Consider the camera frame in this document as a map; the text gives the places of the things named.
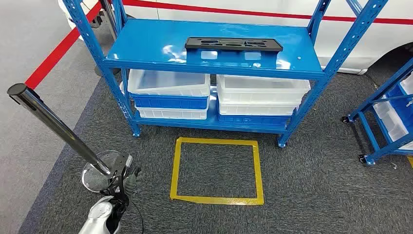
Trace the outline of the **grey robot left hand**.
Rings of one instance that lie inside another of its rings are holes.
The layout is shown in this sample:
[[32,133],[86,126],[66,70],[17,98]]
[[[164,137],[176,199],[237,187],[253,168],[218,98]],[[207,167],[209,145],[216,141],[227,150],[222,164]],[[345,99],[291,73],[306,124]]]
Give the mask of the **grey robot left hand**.
[[133,199],[133,195],[141,190],[143,174],[140,167],[135,168],[124,179],[124,193],[129,200]]

